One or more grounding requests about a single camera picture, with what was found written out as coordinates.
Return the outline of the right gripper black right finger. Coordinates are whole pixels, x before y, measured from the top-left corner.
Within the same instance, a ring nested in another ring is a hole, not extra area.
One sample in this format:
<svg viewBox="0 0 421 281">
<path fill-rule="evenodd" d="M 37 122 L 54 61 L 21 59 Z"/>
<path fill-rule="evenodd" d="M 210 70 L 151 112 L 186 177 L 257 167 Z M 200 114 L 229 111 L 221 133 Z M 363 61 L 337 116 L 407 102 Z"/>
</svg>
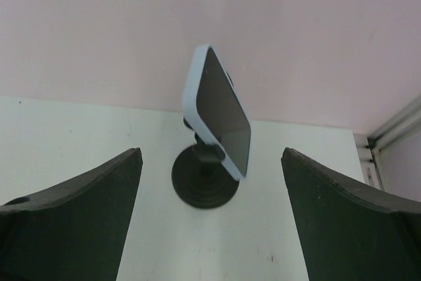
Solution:
<svg viewBox="0 0 421 281">
<path fill-rule="evenodd" d="M 420 202 L 292 148 L 281 162 L 309 280 L 420 279 Z"/>
</svg>

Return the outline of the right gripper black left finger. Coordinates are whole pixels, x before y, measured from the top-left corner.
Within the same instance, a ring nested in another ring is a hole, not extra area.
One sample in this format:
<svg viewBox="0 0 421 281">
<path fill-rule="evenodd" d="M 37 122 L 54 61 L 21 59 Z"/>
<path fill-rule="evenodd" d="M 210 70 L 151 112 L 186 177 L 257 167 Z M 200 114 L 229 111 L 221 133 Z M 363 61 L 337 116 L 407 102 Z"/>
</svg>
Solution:
<svg viewBox="0 0 421 281">
<path fill-rule="evenodd" d="M 142 171 L 140 149 L 1 206 L 2 280 L 116 280 Z"/>
</svg>

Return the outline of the black stand with blue phone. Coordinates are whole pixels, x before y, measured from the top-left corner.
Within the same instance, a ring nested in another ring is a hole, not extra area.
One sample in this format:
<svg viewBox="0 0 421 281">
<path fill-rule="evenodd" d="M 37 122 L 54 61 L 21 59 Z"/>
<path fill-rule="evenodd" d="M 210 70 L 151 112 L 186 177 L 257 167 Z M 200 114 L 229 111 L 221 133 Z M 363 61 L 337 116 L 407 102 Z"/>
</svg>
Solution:
<svg viewBox="0 0 421 281">
<path fill-rule="evenodd" d="M 172 166 L 172 185 L 178 197 L 196 209 L 215 209 L 236 194 L 249 171 L 251 125 L 248 120 L 223 133 L 221 144 L 196 143 L 185 148 Z"/>
</svg>

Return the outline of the light blue phone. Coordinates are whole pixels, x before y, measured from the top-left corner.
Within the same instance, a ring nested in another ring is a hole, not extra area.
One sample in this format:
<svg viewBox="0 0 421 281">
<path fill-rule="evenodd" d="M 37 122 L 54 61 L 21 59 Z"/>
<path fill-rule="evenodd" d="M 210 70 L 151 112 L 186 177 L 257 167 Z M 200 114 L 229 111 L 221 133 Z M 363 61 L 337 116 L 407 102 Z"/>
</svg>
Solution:
<svg viewBox="0 0 421 281">
<path fill-rule="evenodd" d="M 247 177 L 251 124 L 228 72 L 209 44 L 195 48 L 182 95 L 186 122 L 206 145 L 224 154 L 221 163 L 237 181 Z"/>
</svg>

